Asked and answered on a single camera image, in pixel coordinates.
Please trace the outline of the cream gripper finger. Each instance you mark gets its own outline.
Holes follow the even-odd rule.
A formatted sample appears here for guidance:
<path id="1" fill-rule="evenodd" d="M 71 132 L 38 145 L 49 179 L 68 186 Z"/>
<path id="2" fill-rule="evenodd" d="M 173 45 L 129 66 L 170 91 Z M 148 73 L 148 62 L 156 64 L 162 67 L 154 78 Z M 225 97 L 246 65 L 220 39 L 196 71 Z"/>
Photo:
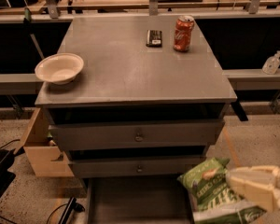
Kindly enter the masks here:
<path id="1" fill-rule="evenodd" d="M 261 184 L 233 176 L 227 177 L 226 180 L 231 189 L 240 196 L 268 212 L 274 210 L 272 184 Z"/>
<path id="2" fill-rule="evenodd" d="M 261 165 L 234 168 L 227 172 L 226 177 L 228 179 L 237 177 L 248 180 L 270 180 L 274 179 L 273 166 Z"/>

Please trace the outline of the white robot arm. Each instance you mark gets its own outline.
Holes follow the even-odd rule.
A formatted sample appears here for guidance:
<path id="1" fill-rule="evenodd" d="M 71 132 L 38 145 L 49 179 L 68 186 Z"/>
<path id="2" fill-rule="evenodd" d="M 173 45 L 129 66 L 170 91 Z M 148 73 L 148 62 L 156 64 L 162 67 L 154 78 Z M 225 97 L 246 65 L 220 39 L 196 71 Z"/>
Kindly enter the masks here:
<path id="1" fill-rule="evenodd" d="M 240 167 L 226 173 L 233 191 L 267 212 L 280 209 L 280 168 L 273 165 Z"/>

